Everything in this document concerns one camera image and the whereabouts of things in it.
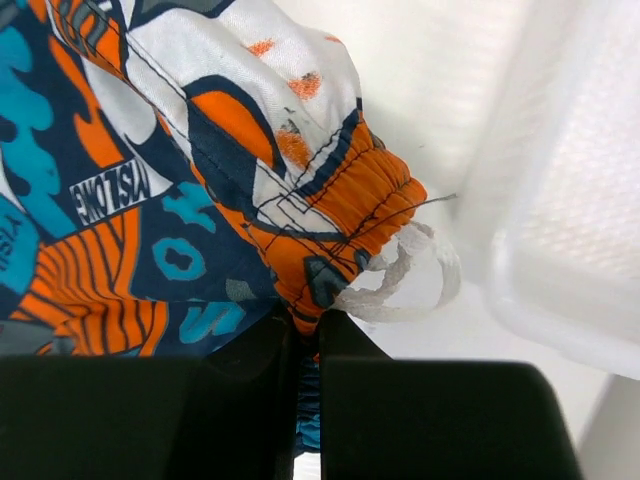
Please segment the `colourful patterned shorts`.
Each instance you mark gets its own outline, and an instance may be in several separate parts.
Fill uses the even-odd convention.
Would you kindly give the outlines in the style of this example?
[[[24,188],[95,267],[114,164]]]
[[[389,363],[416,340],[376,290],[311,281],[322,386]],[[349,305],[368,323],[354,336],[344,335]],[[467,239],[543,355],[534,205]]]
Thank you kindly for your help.
[[[312,343],[434,236],[335,36],[271,1],[1,5],[1,353],[211,354],[281,306]]]

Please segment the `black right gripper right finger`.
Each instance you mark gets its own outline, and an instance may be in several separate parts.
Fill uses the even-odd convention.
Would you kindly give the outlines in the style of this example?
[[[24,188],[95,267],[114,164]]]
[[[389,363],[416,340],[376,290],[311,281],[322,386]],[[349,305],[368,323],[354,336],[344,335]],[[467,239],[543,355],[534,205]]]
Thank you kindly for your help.
[[[394,360],[345,313],[319,325],[325,479],[579,479],[555,393],[526,363]]]

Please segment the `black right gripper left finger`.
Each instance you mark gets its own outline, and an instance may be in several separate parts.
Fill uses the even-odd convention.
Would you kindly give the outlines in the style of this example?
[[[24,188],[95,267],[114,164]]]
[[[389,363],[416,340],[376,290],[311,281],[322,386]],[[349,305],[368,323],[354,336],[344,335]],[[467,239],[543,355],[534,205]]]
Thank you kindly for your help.
[[[289,479],[297,352],[283,309],[205,357],[8,357],[5,479]]]

